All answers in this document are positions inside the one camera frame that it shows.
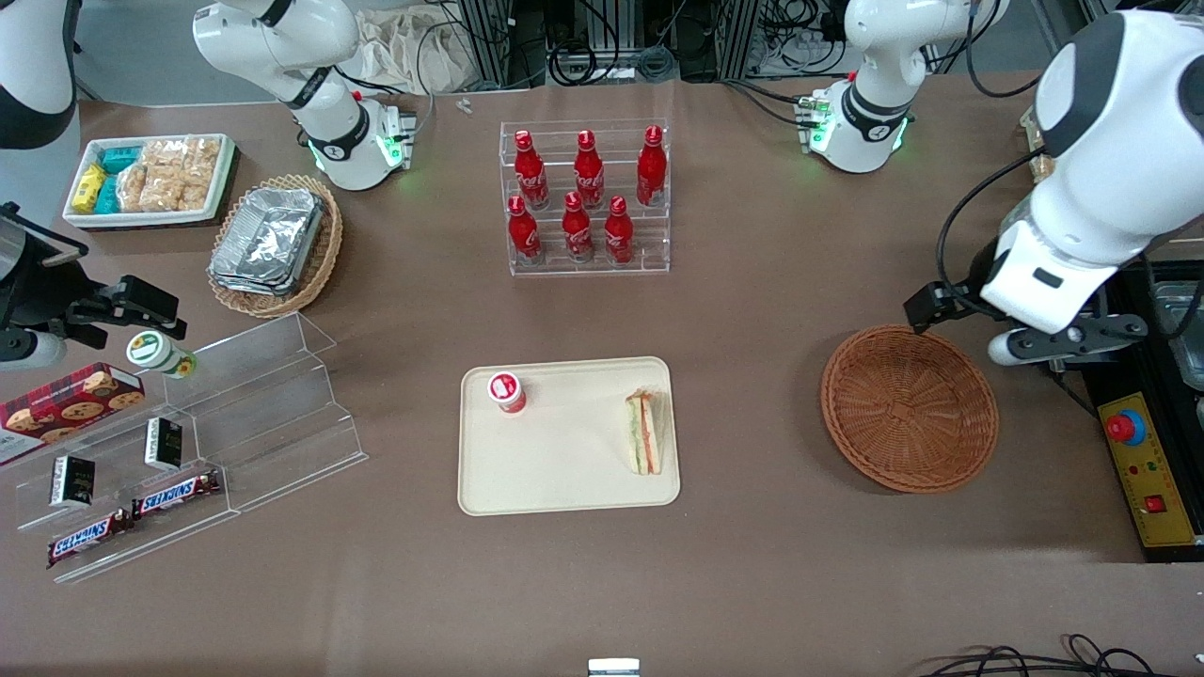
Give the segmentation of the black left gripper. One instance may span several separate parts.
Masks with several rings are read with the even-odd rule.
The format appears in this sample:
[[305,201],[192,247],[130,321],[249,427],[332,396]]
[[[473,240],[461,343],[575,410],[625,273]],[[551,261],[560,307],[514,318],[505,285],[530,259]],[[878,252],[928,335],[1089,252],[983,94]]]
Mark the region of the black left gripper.
[[911,332],[922,335],[929,326],[950,320],[966,320],[974,314],[990,317],[990,305],[981,299],[982,282],[969,277],[956,285],[933,281],[909,298],[904,312]]

